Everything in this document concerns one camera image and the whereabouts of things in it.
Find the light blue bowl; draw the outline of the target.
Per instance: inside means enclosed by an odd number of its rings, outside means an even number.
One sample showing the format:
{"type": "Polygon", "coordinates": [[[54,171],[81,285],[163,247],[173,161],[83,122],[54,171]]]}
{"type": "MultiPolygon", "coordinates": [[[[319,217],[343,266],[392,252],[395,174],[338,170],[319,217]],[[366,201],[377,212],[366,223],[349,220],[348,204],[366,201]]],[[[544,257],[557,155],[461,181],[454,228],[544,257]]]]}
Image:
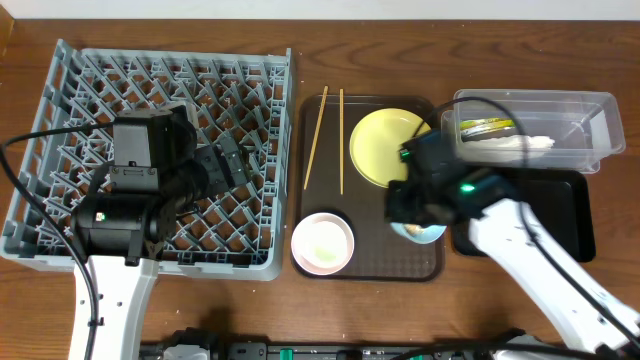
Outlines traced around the light blue bowl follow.
{"type": "Polygon", "coordinates": [[[435,242],[447,229],[447,227],[443,225],[421,227],[419,225],[401,223],[392,223],[391,227],[400,236],[421,245],[435,242]]]}

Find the green snack wrapper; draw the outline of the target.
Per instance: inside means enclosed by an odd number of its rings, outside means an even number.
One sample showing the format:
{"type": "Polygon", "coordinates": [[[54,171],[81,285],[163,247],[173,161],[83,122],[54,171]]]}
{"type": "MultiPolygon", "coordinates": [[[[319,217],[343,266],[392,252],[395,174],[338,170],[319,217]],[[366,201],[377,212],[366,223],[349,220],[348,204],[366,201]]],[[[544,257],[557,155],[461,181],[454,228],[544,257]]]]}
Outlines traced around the green snack wrapper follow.
{"type": "Polygon", "coordinates": [[[460,122],[463,142],[511,136],[517,133],[514,122],[508,118],[485,118],[460,122]]]}

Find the white napkin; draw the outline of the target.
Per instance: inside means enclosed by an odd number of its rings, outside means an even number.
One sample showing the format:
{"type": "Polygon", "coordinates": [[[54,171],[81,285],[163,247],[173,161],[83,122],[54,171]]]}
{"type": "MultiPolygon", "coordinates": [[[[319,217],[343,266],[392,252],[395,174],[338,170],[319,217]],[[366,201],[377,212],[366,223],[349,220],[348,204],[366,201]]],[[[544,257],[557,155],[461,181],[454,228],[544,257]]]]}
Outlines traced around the white napkin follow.
{"type": "Polygon", "coordinates": [[[554,144],[555,141],[548,136],[512,135],[465,142],[458,149],[458,154],[468,162],[508,163],[522,160],[523,145],[527,146],[527,157],[534,159],[548,153],[554,144]]]}

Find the wooden chopstick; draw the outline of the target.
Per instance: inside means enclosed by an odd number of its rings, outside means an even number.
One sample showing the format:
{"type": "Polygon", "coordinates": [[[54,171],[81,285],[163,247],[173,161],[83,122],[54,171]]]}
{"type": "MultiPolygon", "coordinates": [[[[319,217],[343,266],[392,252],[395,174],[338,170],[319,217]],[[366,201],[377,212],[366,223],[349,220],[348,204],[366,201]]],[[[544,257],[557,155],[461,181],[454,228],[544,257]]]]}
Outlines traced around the wooden chopstick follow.
{"type": "Polygon", "coordinates": [[[312,168],[313,168],[313,162],[314,162],[314,158],[315,158],[315,154],[316,154],[317,143],[318,143],[318,139],[319,139],[319,133],[320,133],[321,125],[322,125],[322,121],[323,121],[324,109],[325,109],[325,104],[326,104],[328,92],[329,92],[329,86],[325,85],[324,88],[323,88],[323,93],[322,93],[322,97],[321,97],[321,103],[320,103],[320,106],[319,106],[319,112],[318,112],[318,116],[317,116],[316,127],[315,127],[312,146],[311,146],[310,154],[309,154],[309,161],[308,161],[307,168],[306,168],[305,179],[304,179],[304,183],[303,183],[303,190],[306,190],[308,188],[308,184],[309,184],[309,180],[310,180],[310,176],[311,176],[311,172],[312,172],[312,168]]]}

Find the pink bowl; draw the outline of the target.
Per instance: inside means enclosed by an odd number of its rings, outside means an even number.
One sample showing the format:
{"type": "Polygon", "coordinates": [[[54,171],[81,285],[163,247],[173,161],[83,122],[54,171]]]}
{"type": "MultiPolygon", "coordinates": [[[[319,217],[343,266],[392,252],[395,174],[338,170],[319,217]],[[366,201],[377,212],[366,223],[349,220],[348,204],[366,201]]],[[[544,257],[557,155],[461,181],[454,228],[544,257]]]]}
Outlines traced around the pink bowl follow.
{"type": "Polygon", "coordinates": [[[305,272],[328,276],[341,271],[355,250],[351,227],[340,216],[318,212],[302,219],[294,228],[291,252],[305,272]]]}

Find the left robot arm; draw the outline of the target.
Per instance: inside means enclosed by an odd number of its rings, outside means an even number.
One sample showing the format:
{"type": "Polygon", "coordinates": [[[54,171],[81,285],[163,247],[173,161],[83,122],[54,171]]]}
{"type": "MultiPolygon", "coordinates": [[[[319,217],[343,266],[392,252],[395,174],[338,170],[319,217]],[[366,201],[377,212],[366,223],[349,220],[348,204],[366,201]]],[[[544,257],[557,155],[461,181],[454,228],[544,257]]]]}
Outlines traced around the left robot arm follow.
{"type": "Polygon", "coordinates": [[[197,111],[184,101],[124,110],[111,122],[111,161],[99,166],[71,215],[89,274],[76,290],[69,356],[135,359],[163,247],[181,212],[250,180],[249,153],[230,135],[199,144],[197,111]]]}

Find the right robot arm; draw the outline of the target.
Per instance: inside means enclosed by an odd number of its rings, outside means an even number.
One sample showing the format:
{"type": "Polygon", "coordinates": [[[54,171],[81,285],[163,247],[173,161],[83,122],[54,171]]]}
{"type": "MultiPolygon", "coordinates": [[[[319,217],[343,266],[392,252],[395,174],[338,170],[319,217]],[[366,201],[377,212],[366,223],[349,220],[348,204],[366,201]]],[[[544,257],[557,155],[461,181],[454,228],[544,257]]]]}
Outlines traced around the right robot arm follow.
{"type": "Polygon", "coordinates": [[[639,356],[639,313],[595,281],[551,236],[512,181],[459,160],[437,130],[399,145],[407,168],[392,180],[384,216],[428,227],[469,224],[469,241],[499,264],[543,312],[566,357],[639,356]]]}

